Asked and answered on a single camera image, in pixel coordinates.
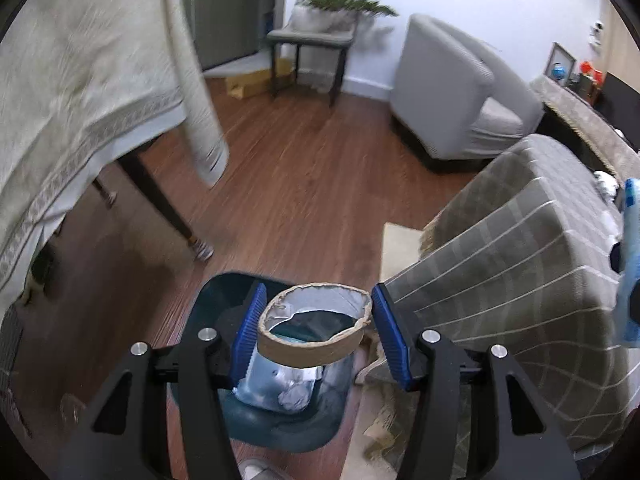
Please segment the blue white tissue pack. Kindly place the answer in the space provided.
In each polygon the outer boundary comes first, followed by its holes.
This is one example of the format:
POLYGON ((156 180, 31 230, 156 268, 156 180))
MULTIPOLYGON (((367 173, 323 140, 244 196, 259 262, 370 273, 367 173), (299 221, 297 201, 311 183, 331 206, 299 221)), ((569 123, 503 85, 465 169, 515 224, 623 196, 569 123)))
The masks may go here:
POLYGON ((639 347, 639 180, 625 183, 624 230, 620 242, 620 284, 614 308, 619 344, 639 347))

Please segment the white paper ball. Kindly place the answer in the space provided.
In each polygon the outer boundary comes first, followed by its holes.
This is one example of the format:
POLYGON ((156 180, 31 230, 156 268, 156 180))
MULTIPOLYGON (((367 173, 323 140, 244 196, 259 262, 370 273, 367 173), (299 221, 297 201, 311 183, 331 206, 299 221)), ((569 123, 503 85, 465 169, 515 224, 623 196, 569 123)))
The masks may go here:
POLYGON ((615 203, 618 191, 620 190, 620 185, 612 174, 608 174, 602 170, 597 170, 593 173, 593 177, 596 179, 596 185, 600 195, 605 200, 615 203))

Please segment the dark teal trash bin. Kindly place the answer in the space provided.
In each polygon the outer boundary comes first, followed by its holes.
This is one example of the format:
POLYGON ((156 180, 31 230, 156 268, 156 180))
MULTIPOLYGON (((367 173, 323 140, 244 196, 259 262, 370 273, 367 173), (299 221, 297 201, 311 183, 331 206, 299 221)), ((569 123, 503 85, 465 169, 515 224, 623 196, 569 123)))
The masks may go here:
MULTIPOLYGON (((267 300, 291 287, 255 274, 218 274, 198 293, 183 333, 221 328, 231 315, 242 315, 259 283, 265 286, 267 300)), ((228 434, 234 440, 284 452, 321 448, 340 430, 353 380, 353 356, 298 370, 254 352, 239 385, 219 391, 228 434)))

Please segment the grey checked round tablecloth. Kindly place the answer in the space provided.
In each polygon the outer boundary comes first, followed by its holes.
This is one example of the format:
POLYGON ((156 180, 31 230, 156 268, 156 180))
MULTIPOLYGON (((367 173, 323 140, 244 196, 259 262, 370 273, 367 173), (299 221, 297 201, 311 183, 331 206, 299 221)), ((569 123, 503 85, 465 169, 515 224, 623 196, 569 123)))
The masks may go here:
POLYGON ((382 282, 419 393, 401 479, 634 479, 639 353, 617 342, 622 218, 532 134, 435 218, 382 282))

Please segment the dark table leg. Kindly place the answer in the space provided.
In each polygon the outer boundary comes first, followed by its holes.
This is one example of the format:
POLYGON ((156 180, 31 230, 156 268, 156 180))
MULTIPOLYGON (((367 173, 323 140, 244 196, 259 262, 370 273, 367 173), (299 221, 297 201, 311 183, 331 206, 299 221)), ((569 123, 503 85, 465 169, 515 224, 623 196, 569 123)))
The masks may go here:
POLYGON ((186 241, 190 251, 198 261, 207 261, 213 254, 214 248, 197 237, 172 203, 168 200, 152 174, 143 165, 135 152, 130 152, 117 159, 117 165, 126 174, 132 184, 156 209, 156 211, 174 228, 186 241))

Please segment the cardboard box on floor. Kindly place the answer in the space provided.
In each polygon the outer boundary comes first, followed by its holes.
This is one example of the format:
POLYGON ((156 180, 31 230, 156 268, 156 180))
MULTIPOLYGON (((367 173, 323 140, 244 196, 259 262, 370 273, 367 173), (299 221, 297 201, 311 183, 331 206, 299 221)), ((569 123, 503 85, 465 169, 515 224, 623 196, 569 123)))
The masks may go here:
MULTIPOLYGON (((277 89, 286 88, 294 82, 294 67, 288 58, 278 58, 276 65, 277 89)), ((270 93, 271 70, 255 70, 254 72, 229 76, 224 80, 228 96, 237 100, 244 100, 258 94, 270 93)))

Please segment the beige fringed desk cloth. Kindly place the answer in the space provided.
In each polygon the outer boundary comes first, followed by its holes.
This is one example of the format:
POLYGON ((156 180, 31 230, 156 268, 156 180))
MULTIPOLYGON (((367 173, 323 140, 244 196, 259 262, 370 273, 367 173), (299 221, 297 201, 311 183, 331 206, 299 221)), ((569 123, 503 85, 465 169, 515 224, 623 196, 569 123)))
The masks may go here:
POLYGON ((639 155, 587 101, 544 75, 536 77, 530 88, 620 183, 638 179, 639 155))

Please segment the small blue globe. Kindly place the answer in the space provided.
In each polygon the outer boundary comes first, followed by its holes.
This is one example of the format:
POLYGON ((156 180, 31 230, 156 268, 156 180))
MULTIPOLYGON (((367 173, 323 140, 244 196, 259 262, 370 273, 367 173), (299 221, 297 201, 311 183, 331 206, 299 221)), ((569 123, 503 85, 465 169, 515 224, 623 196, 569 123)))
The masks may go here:
POLYGON ((550 77, 556 82, 561 82, 566 78, 566 69, 560 62, 555 62, 551 66, 550 77))

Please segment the black monitor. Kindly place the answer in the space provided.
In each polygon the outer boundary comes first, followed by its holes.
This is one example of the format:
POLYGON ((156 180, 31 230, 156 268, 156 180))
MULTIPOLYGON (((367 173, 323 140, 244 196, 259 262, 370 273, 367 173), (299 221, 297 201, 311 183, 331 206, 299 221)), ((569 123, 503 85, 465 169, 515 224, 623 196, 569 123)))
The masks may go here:
POLYGON ((640 94, 612 73, 607 73, 594 109, 614 128, 623 133, 630 146, 638 151, 640 136, 640 94))

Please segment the potted green plant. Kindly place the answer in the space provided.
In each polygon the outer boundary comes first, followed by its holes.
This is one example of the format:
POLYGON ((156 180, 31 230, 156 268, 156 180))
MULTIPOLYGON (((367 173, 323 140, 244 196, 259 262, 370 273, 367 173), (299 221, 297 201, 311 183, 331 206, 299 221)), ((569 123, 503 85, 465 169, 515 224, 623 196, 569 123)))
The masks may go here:
POLYGON ((395 9, 378 0, 300 0, 294 6, 291 26, 296 32, 347 32, 361 15, 398 17, 395 9))

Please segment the beige patterned tablecloth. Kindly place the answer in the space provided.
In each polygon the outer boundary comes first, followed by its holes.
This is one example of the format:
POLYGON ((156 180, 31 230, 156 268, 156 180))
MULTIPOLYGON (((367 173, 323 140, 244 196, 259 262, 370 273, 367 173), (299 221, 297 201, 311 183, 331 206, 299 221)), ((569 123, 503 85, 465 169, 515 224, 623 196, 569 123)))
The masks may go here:
POLYGON ((180 129, 207 185, 229 149, 180 0, 2 0, 1 303, 100 171, 180 129))

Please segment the grey door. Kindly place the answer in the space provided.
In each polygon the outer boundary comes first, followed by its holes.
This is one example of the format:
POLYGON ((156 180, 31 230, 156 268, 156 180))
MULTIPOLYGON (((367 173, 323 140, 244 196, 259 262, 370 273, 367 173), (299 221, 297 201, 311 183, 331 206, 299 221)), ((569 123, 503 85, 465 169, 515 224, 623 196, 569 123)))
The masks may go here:
POLYGON ((203 70, 256 54, 272 29, 277 0, 182 0, 203 70))

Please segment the grey dining chair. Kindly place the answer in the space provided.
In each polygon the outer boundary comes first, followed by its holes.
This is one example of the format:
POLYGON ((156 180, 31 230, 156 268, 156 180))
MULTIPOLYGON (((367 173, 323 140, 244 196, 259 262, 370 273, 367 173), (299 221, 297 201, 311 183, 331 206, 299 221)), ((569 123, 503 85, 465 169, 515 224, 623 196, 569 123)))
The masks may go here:
MULTIPOLYGON (((296 0, 296 6, 302 6, 304 0, 296 0)), ((299 71, 300 50, 302 47, 315 47, 335 50, 337 55, 337 66, 334 74, 331 90, 329 91, 330 107, 334 104, 342 90, 344 73, 346 70, 347 55, 350 47, 354 44, 357 30, 358 18, 355 14, 347 20, 349 27, 344 30, 334 30, 331 32, 326 27, 321 26, 320 30, 297 30, 293 26, 294 13, 288 22, 282 27, 273 29, 266 36, 267 44, 270 47, 270 93, 275 98, 279 91, 277 76, 278 47, 281 44, 292 44, 295 47, 294 58, 294 81, 297 81, 299 71)))

